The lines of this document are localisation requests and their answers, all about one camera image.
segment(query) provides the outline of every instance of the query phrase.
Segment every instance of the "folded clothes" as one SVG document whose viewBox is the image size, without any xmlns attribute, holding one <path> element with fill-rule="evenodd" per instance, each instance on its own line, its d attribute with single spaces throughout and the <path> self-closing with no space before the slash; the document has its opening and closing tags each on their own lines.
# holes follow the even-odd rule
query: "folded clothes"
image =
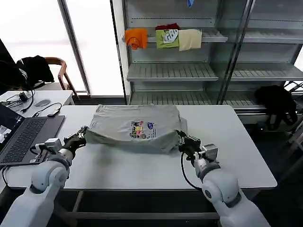
<svg viewBox="0 0 303 227">
<path fill-rule="evenodd" d="M 179 30 L 179 51 L 201 48 L 202 32 L 196 29 Z"/>
<path fill-rule="evenodd" d="M 174 48 L 179 46 L 178 30 L 157 30 L 157 49 Z"/>
<path fill-rule="evenodd" d="M 180 27 L 177 25 L 177 23 L 170 24 L 170 25 L 160 25 L 160 26 L 156 26 L 156 30 L 168 30 L 168 29 L 180 30 Z"/>
<path fill-rule="evenodd" d="M 85 138 L 123 150 L 169 153 L 178 150 L 177 131 L 187 133 L 174 105 L 99 105 Z"/>
<path fill-rule="evenodd" d="M 138 48 L 147 48 L 147 30 L 144 28 L 135 28 L 125 31 L 125 42 L 131 45 L 133 50 Z"/>
</svg>

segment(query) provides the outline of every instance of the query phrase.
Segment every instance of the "cream cloth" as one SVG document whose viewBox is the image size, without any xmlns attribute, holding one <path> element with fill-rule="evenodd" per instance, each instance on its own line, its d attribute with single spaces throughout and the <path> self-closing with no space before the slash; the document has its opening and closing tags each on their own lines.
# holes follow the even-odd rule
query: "cream cloth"
<svg viewBox="0 0 303 227">
<path fill-rule="evenodd" d="M 202 32 L 196 29 L 179 30 L 179 51 L 201 48 Z"/>
</svg>

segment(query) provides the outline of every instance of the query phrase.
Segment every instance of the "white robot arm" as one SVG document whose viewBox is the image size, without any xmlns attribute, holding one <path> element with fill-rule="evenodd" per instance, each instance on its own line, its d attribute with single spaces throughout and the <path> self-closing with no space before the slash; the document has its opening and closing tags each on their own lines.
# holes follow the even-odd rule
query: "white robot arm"
<svg viewBox="0 0 303 227">
<path fill-rule="evenodd" d="M 53 213 L 54 199 L 65 185 L 69 168 L 76 149 L 85 146 L 82 128 L 76 134 L 64 139 L 62 147 L 59 139 L 49 139 L 40 144 L 51 155 L 39 164 L 32 173 L 31 185 L 10 207 L 1 227 L 45 227 Z"/>
<path fill-rule="evenodd" d="M 216 209 L 222 227 L 270 227 L 258 207 L 244 195 L 238 179 L 221 169 L 216 161 L 218 148 L 208 144 L 200 149 L 199 139 L 187 137 L 183 132 L 179 135 L 179 150 L 186 153 L 187 160 L 192 162 L 202 182 L 202 192 Z"/>
</svg>

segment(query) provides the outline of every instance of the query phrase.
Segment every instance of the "laptop screen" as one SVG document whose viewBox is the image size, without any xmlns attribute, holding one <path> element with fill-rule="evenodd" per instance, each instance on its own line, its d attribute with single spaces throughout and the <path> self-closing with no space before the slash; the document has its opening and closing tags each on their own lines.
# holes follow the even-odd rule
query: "laptop screen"
<svg viewBox="0 0 303 227">
<path fill-rule="evenodd" d="M 19 128 L 24 117 L 0 104 L 0 150 Z"/>
</svg>

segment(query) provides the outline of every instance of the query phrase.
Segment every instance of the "laptop keyboard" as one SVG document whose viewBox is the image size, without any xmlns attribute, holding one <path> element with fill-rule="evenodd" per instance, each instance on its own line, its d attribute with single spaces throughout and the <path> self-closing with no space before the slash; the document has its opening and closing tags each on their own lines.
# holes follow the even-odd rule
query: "laptop keyboard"
<svg viewBox="0 0 303 227">
<path fill-rule="evenodd" d="M 30 120 L 1 163 L 21 162 L 45 122 L 46 119 Z"/>
</svg>

